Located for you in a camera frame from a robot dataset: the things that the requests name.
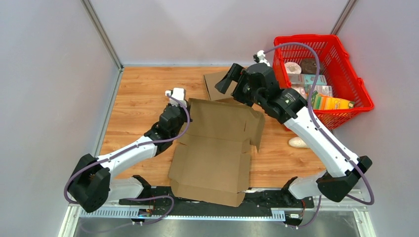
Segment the brown cardboard sheet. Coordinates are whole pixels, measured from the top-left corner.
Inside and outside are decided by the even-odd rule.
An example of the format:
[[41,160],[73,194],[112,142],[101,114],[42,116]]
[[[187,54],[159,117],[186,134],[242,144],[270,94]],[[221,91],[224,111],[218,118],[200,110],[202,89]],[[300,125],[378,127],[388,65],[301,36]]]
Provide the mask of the brown cardboard sheet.
[[253,148],[263,113],[243,104],[190,99],[191,118],[176,145],[168,177],[178,198],[239,206],[250,186]]

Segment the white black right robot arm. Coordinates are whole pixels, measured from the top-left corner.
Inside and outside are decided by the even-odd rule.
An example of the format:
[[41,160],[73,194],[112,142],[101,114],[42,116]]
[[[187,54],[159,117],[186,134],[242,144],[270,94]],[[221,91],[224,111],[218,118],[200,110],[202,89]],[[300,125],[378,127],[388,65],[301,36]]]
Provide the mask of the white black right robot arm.
[[290,179],[283,186],[285,205],[296,206],[311,196],[323,195],[334,202],[350,197],[350,191],[372,166],[368,156],[347,149],[313,114],[306,99],[293,88],[280,88],[272,67],[265,63],[248,68],[232,64],[215,89],[224,94],[233,81],[237,83],[231,93],[234,100],[250,107],[259,105],[300,137],[326,168],[313,176]]

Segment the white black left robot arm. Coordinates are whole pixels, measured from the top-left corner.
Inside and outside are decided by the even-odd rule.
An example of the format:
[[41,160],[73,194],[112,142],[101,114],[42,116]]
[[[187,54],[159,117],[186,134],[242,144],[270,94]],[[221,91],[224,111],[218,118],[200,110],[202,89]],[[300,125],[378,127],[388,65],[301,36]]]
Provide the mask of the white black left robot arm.
[[138,177],[115,177],[135,164],[158,156],[180,138],[191,122],[187,103],[168,104],[159,121],[133,143],[106,155],[82,156],[64,188],[65,199],[91,213],[103,204],[132,198],[140,205],[149,202],[151,191]]

